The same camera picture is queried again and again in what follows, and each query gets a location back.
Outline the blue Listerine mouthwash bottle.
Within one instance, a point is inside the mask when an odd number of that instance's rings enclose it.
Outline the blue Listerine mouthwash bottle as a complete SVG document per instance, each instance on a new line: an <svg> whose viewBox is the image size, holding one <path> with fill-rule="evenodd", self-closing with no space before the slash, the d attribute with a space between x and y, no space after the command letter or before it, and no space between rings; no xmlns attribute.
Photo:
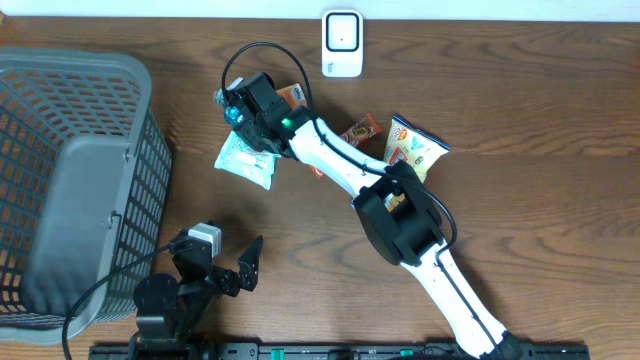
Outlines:
<svg viewBox="0 0 640 360"><path fill-rule="evenodd" d="M244 117L240 110L232 106L228 103L225 98L225 93L222 89L218 89L214 94L214 100L218 105L220 105L224 110L224 120L228 123L232 128L236 128L243 121Z"/></svg>

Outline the orange snack packet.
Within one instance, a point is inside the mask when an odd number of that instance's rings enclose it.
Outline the orange snack packet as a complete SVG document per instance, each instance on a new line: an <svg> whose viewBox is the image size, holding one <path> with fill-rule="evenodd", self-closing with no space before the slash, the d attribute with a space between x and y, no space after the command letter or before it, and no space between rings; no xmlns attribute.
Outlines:
<svg viewBox="0 0 640 360"><path fill-rule="evenodd" d="M292 109L308 105L307 99L299 83L280 88L276 93L279 97L283 98Z"/></svg>

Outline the mint green wipes pack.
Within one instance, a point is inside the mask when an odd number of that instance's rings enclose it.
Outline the mint green wipes pack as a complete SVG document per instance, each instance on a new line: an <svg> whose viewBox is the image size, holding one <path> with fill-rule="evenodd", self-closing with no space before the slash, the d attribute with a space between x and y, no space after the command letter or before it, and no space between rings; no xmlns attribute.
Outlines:
<svg viewBox="0 0 640 360"><path fill-rule="evenodd" d="M270 190L277 158L276 154L253 150L236 132L232 131L223 144L214 167L241 176Z"/></svg>

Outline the orange Top chocolate bar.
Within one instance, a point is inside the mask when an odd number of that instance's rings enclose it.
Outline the orange Top chocolate bar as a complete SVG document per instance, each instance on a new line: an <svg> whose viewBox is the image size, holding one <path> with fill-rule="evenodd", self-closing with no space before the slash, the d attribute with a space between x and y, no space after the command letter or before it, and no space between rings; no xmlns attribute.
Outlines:
<svg viewBox="0 0 640 360"><path fill-rule="evenodd" d="M360 121L343 132L340 138L354 147L359 147L382 131L383 129L376 122L374 115L367 112Z"/></svg>

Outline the cream snack chips bag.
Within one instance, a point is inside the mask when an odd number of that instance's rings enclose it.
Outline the cream snack chips bag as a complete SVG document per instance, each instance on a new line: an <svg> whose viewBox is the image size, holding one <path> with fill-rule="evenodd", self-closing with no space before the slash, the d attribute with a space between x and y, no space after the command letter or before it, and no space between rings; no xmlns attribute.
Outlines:
<svg viewBox="0 0 640 360"><path fill-rule="evenodd" d="M385 162L390 165L406 162L424 182L428 170L449 151L450 146L437 136L414 126L399 114L393 115L384 152Z"/></svg>

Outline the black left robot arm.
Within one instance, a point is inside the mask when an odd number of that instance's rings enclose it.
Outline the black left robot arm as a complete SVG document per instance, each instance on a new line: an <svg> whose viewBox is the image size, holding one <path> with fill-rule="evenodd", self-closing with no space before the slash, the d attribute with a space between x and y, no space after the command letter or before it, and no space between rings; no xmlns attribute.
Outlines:
<svg viewBox="0 0 640 360"><path fill-rule="evenodd" d="M212 300L253 291L258 284L264 238L238 258L238 271L213 264L213 245L180 233L169 243L180 279L167 273L144 278L134 290L138 331L128 345L130 359L217 359L214 344L196 333Z"/></svg>

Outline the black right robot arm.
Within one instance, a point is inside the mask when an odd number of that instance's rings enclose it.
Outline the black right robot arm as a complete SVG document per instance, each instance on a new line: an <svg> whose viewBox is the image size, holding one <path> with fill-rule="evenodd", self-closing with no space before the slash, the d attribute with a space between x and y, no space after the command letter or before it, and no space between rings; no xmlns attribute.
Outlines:
<svg viewBox="0 0 640 360"><path fill-rule="evenodd" d="M461 349L476 359L518 359L518 340L485 307L457 267L444 234L453 219L406 163L371 158L336 135L309 106L291 107L264 72L221 89L225 119L252 149L310 165L352 198L366 237L387 262L411 273Z"/></svg>

